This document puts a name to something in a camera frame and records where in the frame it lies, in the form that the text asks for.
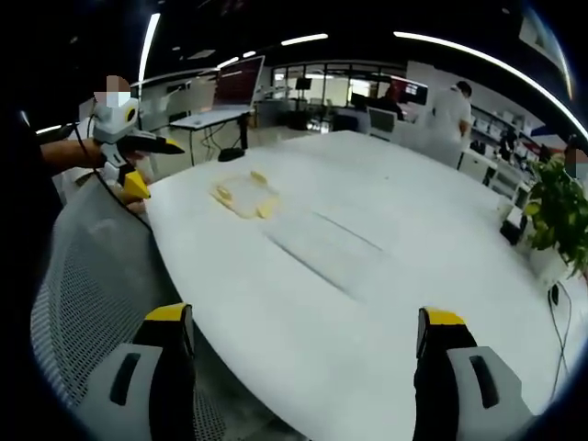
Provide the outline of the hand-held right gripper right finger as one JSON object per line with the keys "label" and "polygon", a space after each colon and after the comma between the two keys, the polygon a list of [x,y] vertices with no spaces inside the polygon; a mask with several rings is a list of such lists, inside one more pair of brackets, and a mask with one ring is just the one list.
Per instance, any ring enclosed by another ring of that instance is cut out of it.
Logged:
{"label": "hand-held right gripper right finger", "polygon": [[520,378],[451,311],[419,310],[416,361],[414,440],[517,440],[535,419]]}

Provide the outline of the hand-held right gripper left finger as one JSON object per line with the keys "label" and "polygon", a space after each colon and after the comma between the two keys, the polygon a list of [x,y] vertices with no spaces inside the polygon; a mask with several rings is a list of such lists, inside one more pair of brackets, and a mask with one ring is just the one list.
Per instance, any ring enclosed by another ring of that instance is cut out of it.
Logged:
{"label": "hand-held right gripper left finger", "polygon": [[166,305],[96,366],[75,414],[91,440],[193,440],[195,384],[192,308]]}

